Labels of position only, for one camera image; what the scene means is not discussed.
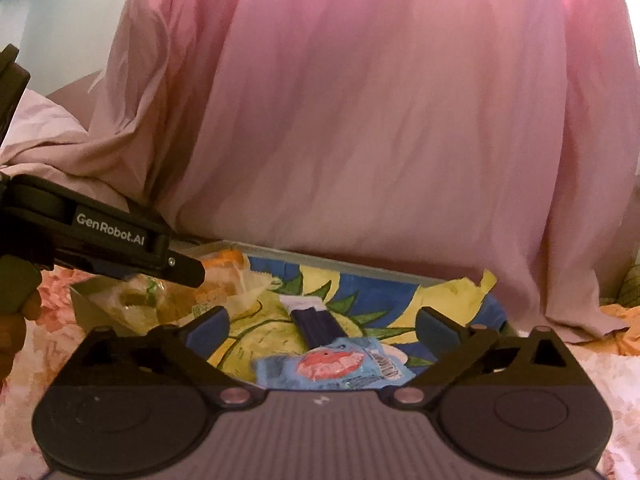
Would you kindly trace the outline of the person left hand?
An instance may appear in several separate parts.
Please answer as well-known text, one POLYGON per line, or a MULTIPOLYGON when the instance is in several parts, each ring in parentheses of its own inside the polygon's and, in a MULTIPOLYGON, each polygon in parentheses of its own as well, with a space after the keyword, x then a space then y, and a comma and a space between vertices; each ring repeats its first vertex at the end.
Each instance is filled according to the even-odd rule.
POLYGON ((2 315, 0 322, 0 382, 4 385, 12 372, 17 353, 26 339, 26 323, 36 322, 42 313, 41 296, 36 289, 16 313, 2 315))

